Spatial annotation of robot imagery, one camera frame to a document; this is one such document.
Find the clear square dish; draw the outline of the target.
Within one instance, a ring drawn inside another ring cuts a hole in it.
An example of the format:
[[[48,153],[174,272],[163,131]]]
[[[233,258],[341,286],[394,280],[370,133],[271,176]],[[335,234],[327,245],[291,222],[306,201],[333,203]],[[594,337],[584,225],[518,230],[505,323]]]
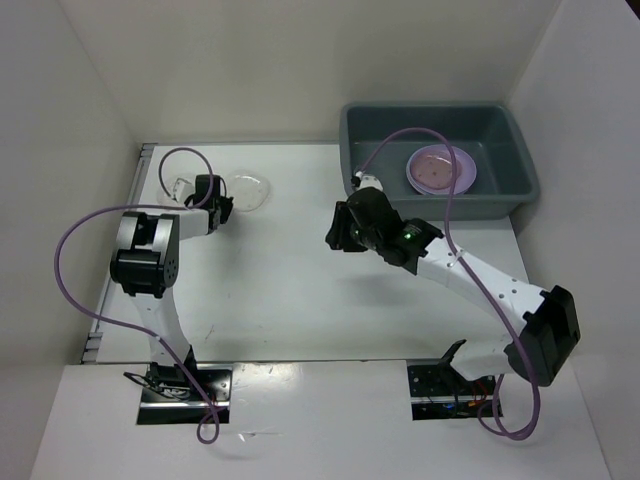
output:
[[[193,183],[193,181],[191,179],[189,179],[189,178],[187,178],[185,176],[181,176],[181,175],[174,175],[174,176],[171,176],[171,177],[167,178],[164,181],[165,187],[160,187],[159,190],[157,191],[157,195],[156,195],[157,200],[161,205],[165,205],[165,206],[182,206],[182,207],[185,206],[185,204],[182,205],[182,204],[176,203],[175,201],[173,201],[170,198],[170,188],[173,185],[173,183],[174,183],[174,181],[175,181],[175,179],[177,177],[182,177],[182,178],[188,179]]]
[[[271,195],[271,182],[250,170],[236,170],[225,176],[227,196],[233,198],[234,209],[249,213],[266,205]]]

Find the brown translucent square dish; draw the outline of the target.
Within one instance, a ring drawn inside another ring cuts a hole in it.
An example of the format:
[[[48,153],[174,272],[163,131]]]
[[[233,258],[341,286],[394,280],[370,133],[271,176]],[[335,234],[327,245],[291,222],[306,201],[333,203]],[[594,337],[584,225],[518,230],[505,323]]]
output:
[[[409,161],[409,176],[420,187],[447,189],[453,183],[453,166],[447,149],[434,146],[417,152]]]

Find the purple plate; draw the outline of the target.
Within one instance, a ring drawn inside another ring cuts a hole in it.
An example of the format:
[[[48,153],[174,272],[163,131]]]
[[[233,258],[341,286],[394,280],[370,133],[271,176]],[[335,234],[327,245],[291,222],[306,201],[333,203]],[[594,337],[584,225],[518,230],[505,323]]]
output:
[[[421,194],[447,195],[451,186],[449,188],[443,189],[443,190],[427,189],[427,188],[424,188],[424,187],[420,187],[409,176],[409,161],[413,158],[413,156],[417,152],[420,152],[421,150],[423,150],[425,148],[433,148],[434,146],[436,146],[437,148],[441,148],[441,149],[447,149],[447,147],[444,144],[434,144],[434,145],[428,145],[428,146],[425,146],[425,147],[421,147],[418,150],[416,150],[409,157],[409,160],[408,160],[408,162],[406,164],[406,177],[407,177],[407,180],[409,181],[410,185],[417,192],[419,192]],[[476,180],[476,176],[477,176],[476,163],[475,163],[474,159],[468,153],[466,153],[464,150],[462,150],[462,149],[460,149],[458,147],[453,147],[453,151],[454,151],[455,159],[456,159],[456,162],[457,162],[457,168],[456,168],[457,178],[456,178],[455,185],[454,185],[454,194],[455,195],[464,194],[471,188],[471,186],[474,184],[474,182]]]

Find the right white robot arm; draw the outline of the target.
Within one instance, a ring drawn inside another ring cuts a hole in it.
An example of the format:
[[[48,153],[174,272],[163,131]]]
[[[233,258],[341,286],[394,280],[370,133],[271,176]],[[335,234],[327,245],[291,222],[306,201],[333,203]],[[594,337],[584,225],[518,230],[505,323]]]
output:
[[[329,248],[373,251],[387,264],[434,281],[496,318],[506,329],[497,340],[456,341],[443,355],[439,382],[460,393],[473,380],[515,373],[548,387],[580,340],[572,294],[520,282],[463,249],[425,220],[404,220],[386,195],[360,189],[335,205],[325,237]]]

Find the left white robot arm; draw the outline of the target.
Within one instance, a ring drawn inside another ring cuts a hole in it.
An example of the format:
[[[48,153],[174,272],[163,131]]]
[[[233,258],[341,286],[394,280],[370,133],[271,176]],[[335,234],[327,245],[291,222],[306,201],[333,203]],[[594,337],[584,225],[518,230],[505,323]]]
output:
[[[151,332],[151,364],[143,384],[165,388],[180,400],[194,396],[200,376],[184,335],[173,295],[180,243],[212,234],[227,222],[233,199],[219,175],[199,175],[186,197],[189,211],[152,215],[127,211],[121,217],[110,261],[111,279],[133,301],[142,327]]]

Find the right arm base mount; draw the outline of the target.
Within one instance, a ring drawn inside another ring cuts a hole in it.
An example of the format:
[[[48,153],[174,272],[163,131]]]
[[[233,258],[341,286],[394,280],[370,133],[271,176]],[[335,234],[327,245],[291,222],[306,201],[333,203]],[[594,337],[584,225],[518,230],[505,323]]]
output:
[[[449,365],[429,361],[408,362],[407,377],[414,421],[492,416],[494,376],[469,381]]]

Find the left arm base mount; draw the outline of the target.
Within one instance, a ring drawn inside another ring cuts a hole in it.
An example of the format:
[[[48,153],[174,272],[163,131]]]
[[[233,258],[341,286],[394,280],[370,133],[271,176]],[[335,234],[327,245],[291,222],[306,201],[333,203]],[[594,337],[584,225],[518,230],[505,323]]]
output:
[[[227,424],[233,367],[199,363],[193,375],[218,410],[220,423]],[[170,379],[149,366],[144,374],[125,372],[123,376],[141,388],[138,425],[198,424],[210,412],[203,396],[182,372]]]

